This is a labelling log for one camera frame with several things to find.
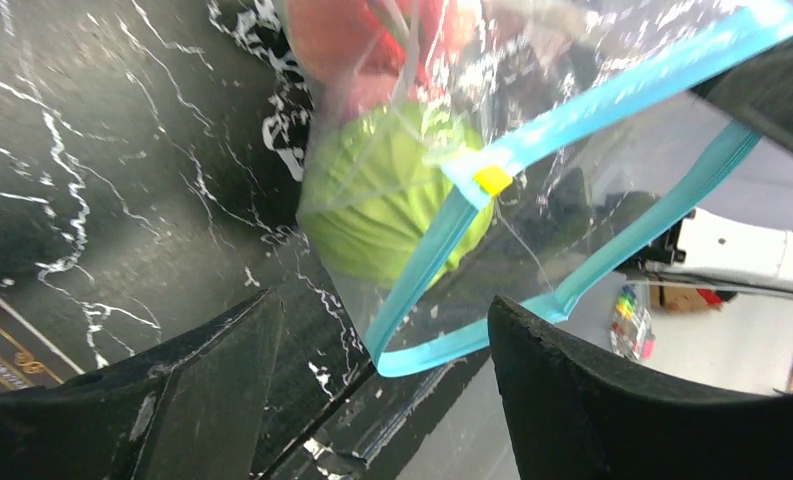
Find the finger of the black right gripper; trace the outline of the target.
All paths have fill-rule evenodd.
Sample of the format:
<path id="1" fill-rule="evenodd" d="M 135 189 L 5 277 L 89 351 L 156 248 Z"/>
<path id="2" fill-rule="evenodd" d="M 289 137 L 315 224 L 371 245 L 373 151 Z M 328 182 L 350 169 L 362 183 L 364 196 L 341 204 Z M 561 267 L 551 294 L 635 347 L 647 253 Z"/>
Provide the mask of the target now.
<path id="1" fill-rule="evenodd" d="M 793 39 L 691 92 L 793 154 Z"/>

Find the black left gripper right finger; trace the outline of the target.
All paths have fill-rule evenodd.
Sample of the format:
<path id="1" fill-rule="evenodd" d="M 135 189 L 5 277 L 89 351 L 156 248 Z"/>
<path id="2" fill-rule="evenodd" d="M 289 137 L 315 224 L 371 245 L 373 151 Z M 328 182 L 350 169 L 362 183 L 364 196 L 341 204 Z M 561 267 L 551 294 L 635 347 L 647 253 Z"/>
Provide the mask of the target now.
<path id="1" fill-rule="evenodd" d="M 521 478 L 793 479 L 793 394 L 649 369 L 504 296 L 487 319 Z"/>

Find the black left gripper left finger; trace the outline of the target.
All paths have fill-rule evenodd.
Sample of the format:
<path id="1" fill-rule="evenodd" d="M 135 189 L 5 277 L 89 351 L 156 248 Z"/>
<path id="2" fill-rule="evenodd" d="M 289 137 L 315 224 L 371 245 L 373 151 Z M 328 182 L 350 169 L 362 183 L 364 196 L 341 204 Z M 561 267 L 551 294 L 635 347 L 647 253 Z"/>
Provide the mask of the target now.
<path id="1" fill-rule="evenodd" d="M 263 290 L 56 388 L 0 394 L 0 479 L 245 479 L 284 307 Z"/>

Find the clear zip top bag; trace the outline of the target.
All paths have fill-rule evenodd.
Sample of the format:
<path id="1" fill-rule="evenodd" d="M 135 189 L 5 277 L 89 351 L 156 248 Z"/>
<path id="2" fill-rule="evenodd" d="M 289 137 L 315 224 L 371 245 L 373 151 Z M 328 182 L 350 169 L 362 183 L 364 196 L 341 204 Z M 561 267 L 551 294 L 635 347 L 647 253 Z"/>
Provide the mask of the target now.
<path id="1" fill-rule="evenodd" d="M 402 377 L 488 344 L 504 295 L 563 321 L 580 297 L 723 179 L 699 160 L 730 119 L 691 88 L 793 38 L 793 1 L 479 1 L 473 39 L 415 86 L 417 33 L 397 76 L 323 84 L 306 148 L 381 105 L 467 118 L 484 145 L 442 170 L 454 187 L 389 287 L 327 270 L 379 374 Z"/>

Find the green toy cabbage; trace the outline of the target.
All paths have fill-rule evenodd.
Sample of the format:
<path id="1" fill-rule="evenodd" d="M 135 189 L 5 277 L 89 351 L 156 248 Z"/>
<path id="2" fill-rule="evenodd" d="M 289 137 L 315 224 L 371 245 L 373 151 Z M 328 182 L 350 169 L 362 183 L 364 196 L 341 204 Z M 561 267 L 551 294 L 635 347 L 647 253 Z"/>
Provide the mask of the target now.
<path id="1" fill-rule="evenodd" d="M 454 187 L 443 163 L 483 145 L 463 116 L 377 106 L 310 150 L 298 223 L 331 272 L 389 288 Z"/>

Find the toy watermelon slice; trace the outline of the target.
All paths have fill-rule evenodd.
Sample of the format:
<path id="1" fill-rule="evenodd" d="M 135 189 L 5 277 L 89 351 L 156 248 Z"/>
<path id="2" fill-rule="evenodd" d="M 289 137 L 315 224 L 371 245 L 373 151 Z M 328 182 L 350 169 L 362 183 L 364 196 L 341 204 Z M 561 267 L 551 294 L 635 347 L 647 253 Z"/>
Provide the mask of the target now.
<path id="1" fill-rule="evenodd" d="M 300 0 L 283 3 L 282 22 L 297 63 L 323 84 L 358 69 L 397 76 L 409 59 L 410 33 L 417 33 L 414 84 L 438 97 L 432 74 L 455 59 L 474 37 L 479 1 Z"/>

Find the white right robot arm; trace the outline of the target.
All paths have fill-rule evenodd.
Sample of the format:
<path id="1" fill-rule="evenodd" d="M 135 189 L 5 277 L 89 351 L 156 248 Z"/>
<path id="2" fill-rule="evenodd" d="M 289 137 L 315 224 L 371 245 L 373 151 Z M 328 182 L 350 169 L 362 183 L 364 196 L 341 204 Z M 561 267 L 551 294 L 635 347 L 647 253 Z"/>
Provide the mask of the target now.
<path id="1" fill-rule="evenodd" d="M 793 38 L 691 88 L 730 121 L 722 182 L 619 266 L 653 284 L 793 297 Z"/>

